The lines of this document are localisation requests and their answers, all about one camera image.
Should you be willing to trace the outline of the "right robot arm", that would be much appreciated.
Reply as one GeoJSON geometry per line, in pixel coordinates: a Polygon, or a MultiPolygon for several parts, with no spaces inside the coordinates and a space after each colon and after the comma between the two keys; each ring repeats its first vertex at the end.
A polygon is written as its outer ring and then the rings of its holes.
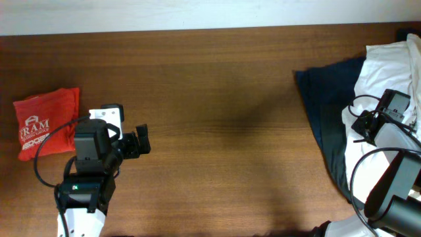
{"type": "Polygon", "coordinates": [[[389,166],[370,191],[364,209],[355,203],[350,185],[349,200],[355,216],[339,222],[325,222],[312,230],[312,236],[396,236],[420,235],[420,202],[410,197],[411,189],[420,186],[420,142],[411,135],[412,128],[400,118],[408,108],[410,96],[387,89],[373,111],[363,111],[352,128],[362,141],[376,146],[363,155],[357,165],[369,156],[384,152],[389,166]]]}

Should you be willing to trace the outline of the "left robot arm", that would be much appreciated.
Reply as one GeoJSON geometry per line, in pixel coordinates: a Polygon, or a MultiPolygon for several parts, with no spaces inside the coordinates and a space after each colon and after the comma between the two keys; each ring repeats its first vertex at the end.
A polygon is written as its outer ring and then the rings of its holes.
{"type": "Polygon", "coordinates": [[[54,190],[58,236],[99,236],[123,160],[150,153],[147,125],[124,133],[123,122],[124,107],[114,103],[90,110],[76,125],[76,154],[54,190]]]}

